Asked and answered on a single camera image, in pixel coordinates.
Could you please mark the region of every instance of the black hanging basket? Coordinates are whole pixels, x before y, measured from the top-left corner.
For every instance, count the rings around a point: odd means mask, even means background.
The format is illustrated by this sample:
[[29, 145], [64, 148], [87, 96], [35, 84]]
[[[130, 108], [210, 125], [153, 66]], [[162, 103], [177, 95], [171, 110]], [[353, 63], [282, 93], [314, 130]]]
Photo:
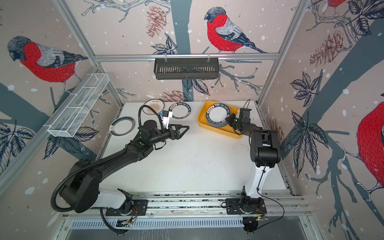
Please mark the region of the black hanging basket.
[[155, 59], [156, 79], [216, 79], [218, 58], [164, 58]]

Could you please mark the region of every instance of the yellow plastic bin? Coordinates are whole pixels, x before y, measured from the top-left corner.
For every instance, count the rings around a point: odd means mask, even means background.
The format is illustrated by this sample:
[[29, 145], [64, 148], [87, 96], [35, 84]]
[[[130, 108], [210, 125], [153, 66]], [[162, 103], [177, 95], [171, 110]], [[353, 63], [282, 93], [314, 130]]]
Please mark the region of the yellow plastic bin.
[[[226, 125], [225, 127], [221, 127], [221, 128], [215, 128], [215, 127], [212, 127], [211, 125], [208, 124], [207, 119], [205, 118], [205, 114], [207, 113], [208, 108], [210, 106], [212, 106], [213, 104], [216, 104], [216, 103], [218, 103], [218, 102], [215, 102], [215, 101], [206, 101], [205, 102], [204, 106], [200, 110], [199, 116], [197, 117], [197, 122], [198, 122], [199, 126], [202, 128], [211, 130], [213, 132], [217, 132], [217, 133], [226, 135], [228, 137], [233, 137], [236, 139], [242, 138], [243, 135], [237, 135], [236, 133], [234, 133], [233, 128], [230, 127], [229, 125]], [[227, 106], [231, 110], [231, 114], [232, 113], [234, 113], [234, 114], [238, 113], [239, 108], [233, 107], [231, 105], [227, 105]]]

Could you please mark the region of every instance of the white mesh basket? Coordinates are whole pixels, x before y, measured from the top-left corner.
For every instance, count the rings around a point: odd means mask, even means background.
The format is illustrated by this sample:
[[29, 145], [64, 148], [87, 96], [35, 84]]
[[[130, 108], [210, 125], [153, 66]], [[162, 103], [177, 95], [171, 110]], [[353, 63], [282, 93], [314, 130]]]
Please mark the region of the white mesh basket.
[[54, 137], [73, 137], [89, 111], [109, 83], [105, 73], [93, 73], [60, 113], [48, 132]]

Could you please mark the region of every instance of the stack of plates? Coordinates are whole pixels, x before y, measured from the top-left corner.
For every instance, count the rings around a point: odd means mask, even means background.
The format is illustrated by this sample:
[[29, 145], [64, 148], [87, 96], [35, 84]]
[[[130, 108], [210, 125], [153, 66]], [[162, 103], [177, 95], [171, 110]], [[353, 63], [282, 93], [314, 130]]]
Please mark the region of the stack of plates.
[[231, 115], [229, 107], [223, 103], [216, 103], [210, 106], [205, 114], [207, 122], [212, 127], [220, 128], [228, 125], [225, 120]]

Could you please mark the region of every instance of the wall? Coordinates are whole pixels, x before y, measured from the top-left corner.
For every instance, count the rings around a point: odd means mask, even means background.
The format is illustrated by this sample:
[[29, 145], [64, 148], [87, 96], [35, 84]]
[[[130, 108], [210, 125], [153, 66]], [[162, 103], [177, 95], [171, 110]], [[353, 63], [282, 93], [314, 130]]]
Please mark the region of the wall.
[[308, 7], [262, 108], [323, 238], [382, 239], [384, 5], [328, 3]]
[[[207, 12], [222, 7], [229, 19], [255, 44], [269, 53], [279, 51], [297, 0], [68, 0], [77, 22], [97, 55], [217, 53], [228, 43], [208, 39]], [[232, 49], [257, 53], [256, 49]], [[126, 102], [154, 96], [184, 101], [257, 100], [272, 61], [222, 61], [220, 81], [153, 78], [153, 62], [103, 63], [119, 89], [131, 92]]]
[[[59, 94], [64, 90], [62, 82], [68, 78], [65, 89], [72, 91], [92, 66], [82, 57], [83, 50], [52, 1], [2, 1], [0, 7], [1, 177], [69, 95], [68, 92]], [[17, 53], [27, 52], [26, 60], [13, 61], [7, 45], [16, 36], [59, 49], [45, 49], [46, 53], [41, 56], [37, 50], [20, 48]], [[37, 62], [40, 67], [32, 61], [34, 56], [44, 59]], [[73, 59], [84, 60], [76, 66], [71, 62]], [[51, 68], [49, 63], [59, 67]], [[50, 207], [53, 189], [78, 159], [96, 158], [117, 112], [117, 105], [105, 90], [73, 138], [49, 137], [41, 144], [11, 187], [0, 196], [1, 239], [48, 239], [51, 236], [59, 216]]]

